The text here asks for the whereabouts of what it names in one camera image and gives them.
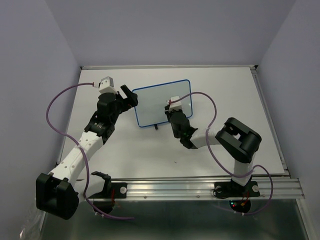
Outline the blue framed small whiteboard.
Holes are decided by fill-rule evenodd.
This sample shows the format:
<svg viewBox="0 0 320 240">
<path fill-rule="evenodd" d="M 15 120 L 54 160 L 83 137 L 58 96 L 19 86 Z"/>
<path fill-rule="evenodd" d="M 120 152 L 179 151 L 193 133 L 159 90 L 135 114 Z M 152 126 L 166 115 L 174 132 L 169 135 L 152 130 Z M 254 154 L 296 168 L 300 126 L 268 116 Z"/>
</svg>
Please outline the blue framed small whiteboard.
<svg viewBox="0 0 320 240">
<path fill-rule="evenodd" d="M 134 108 L 137 125 L 140 128 L 168 122 L 165 106 L 172 97 L 181 98 L 191 93 L 191 82 L 188 79 L 171 81 L 140 87 L 132 90 L 137 94 L 138 105 Z"/>
</svg>

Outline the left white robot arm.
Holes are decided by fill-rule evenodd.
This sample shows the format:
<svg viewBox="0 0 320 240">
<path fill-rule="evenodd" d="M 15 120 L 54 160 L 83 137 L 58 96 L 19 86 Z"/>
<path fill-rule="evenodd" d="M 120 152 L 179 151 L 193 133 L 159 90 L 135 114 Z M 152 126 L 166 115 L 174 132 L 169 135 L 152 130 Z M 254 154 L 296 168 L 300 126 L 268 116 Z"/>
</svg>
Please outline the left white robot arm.
<svg viewBox="0 0 320 240">
<path fill-rule="evenodd" d="M 108 174 L 89 170 L 90 158 L 113 134 L 119 115 L 138 105 L 137 94 L 126 85 L 120 88 L 125 93 L 125 98 L 114 90 L 110 83 L 99 83 L 97 110 L 79 140 L 52 127 L 55 132 L 71 139 L 75 146 L 50 173 L 42 173 L 37 177 L 37 209 L 68 220 L 76 212 L 79 203 L 86 201 L 103 218 L 120 220 L 119 216 L 112 216 L 100 210 L 89 199 L 90 196 L 98 194 L 100 197 L 109 198 L 114 206 L 116 197 L 126 197 L 126 193 L 122 191 L 126 184 L 118 183 L 113 186 Z"/>
</svg>

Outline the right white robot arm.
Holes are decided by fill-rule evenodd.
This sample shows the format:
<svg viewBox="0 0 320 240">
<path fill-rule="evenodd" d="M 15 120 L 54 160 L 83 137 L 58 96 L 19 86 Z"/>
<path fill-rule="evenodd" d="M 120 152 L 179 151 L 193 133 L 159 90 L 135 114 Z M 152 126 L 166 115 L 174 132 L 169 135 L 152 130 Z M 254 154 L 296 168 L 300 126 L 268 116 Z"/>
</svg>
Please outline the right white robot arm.
<svg viewBox="0 0 320 240">
<path fill-rule="evenodd" d="M 262 137 L 244 123 L 230 117 L 218 132 L 191 126 L 182 107 L 164 107 L 164 113 L 171 125 L 173 136 L 187 149 L 221 145 L 234 159 L 230 182 L 231 192 L 242 195 L 248 190 L 252 178 L 253 159 L 262 142 Z"/>
</svg>

